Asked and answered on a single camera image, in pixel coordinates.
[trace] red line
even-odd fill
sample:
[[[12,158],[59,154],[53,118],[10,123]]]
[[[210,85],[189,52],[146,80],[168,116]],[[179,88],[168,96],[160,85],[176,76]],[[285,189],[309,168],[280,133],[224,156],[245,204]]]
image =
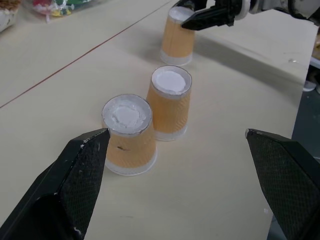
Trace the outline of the red line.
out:
[[[75,63],[76,61],[78,61],[79,59],[83,58],[85,55],[91,53],[93,50],[97,49],[98,47],[100,47],[101,45],[105,44],[106,42],[110,41],[111,39],[115,38],[116,36],[118,36],[119,34],[123,33],[125,30],[131,28],[133,25],[139,23],[140,21],[142,21],[143,19],[145,19],[146,17],[150,16],[151,14],[153,14],[154,12],[158,11],[160,8],[164,7],[165,5],[167,5],[168,3],[170,3],[171,1],[166,2],[165,4],[161,5],[160,7],[158,7],[156,10],[150,12],[148,15],[144,16],[143,18],[139,19],[138,21],[136,21],[135,23],[131,24],[130,26],[126,27],[125,29],[123,29],[122,31],[118,32],[116,35],[110,37],[109,39],[105,40],[104,42],[100,43],[99,45],[95,46],[94,48],[92,48],[91,50],[87,51],[85,54],[83,54],[82,56],[78,57],[76,60],[70,62],[69,64],[65,65],[64,67],[60,68],[58,71],[52,73],[50,76],[46,77],[45,79],[41,80],[40,82],[38,82],[36,85],[33,85],[32,87],[30,87],[29,89],[25,90],[23,93],[19,94],[18,96],[16,96],[15,98],[11,99],[10,101],[8,101],[7,103],[3,104],[2,106],[0,106],[0,109],[3,108],[4,106],[8,105],[9,103],[11,103],[12,101],[16,100],[17,98],[21,97],[23,94],[29,92],[30,90],[34,89],[36,86],[42,84],[43,82],[45,82],[46,80],[48,80],[49,78],[51,78],[53,75],[56,75],[57,73],[61,72],[63,69],[69,67],[71,64]]]

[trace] paper cup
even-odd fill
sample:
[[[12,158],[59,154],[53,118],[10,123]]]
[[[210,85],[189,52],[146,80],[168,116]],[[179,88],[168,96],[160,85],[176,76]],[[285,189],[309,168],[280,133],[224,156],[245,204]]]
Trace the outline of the paper cup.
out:
[[[157,140],[172,141],[186,132],[191,85],[191,75],[181,67],[162,66],[153,72],[146,100]]]
[[[102,125],[110,131],[105,159],[108,169],[135,176],[154,165],[157,149],[152,111],[144,99],[133,94],[112,98],[103,107]]]
[[[166,64],[182,66],[192,60],[195,31],[181,27],[194,12],[183,6],[170,9],[166,20],[160,58]]]

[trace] upside-down cup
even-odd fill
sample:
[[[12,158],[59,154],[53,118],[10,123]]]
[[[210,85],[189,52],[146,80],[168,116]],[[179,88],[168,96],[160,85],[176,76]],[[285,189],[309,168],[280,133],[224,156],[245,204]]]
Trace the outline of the upside-down cup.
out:
[[[157,140],[172,141],[186,132],[191,85],[191,75],[181,67],[162,66],[153,72],[146,100]]]
[[[105,165],[112,172],[135,176],[147,172],[157,159],[150,105],[133,94],[109,100],[102,110],[102,125],[110,140]]]
[[[183,66],[191,62],[195,42],[195,31],[181,24],[195,12],[183,6],[169,10],[166,20],[160,58],[168,65]]]

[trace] table surface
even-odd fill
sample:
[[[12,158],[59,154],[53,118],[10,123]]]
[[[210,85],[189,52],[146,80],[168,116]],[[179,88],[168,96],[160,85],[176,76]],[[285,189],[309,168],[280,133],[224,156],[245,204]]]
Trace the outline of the table surface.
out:
[[[133,5],[115,0],[103,5],[109,11],[110,4],[112,17],[91,8],[52,25],[29,22],[37,38],[50,43],[51,64],[40,63],[41,52],[19,71],[1,61],[5,103],[117,34],[0,109],[0,222],[70,139],[101,128],[101,110],[110,98],[125,93],[146,97],[152,72],[164,65],[159,50],[174,1],[137,2],[136,12],[129,12],[134,17],[126,21],[119,18],[120,8]],[[97,23],[90,13],[100,16]],[[84,21],[91,25],[82,30],[82,39],[77,22]],[[77,30],[70,32],[71,27]],[[51,37],[45,36],[46,28],[52,28]],[[17,25],[0,36],[0,57],[6,52],[2,42],[11,44],[13,54],[6,58],[22,66],[22,52],[32,56],[27,49],[37,44],[30,36],[21,46],[19,30]],[[80,46],[55,46],[61,43],[60,36],[52,39],[55,31],[78,39]],[[85,239],[266,239],[272,212],[245,130],[291,137],[316,33],[312,23],[273,10],[249,15],[233,27],[197,32],[193,60],[185,66],[193,79],[186,134],[158,142],[157,162],[145,174],[123,177],[105,169]],[[69,56],[67,51],[74,52]],[[37,66],[45,67],[32,70]]]

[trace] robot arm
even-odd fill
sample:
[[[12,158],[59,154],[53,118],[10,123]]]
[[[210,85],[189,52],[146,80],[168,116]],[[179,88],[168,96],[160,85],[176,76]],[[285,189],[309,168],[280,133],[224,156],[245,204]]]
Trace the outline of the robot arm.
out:
[[[243,19],[247,13],[257,14],[270,9],[320,24],[320,0],[216,0],[215,5],[207,9],[207,0],[180,0],[174,6],[196,11],[181,25],[190,30],[233,26],[235,20]]]

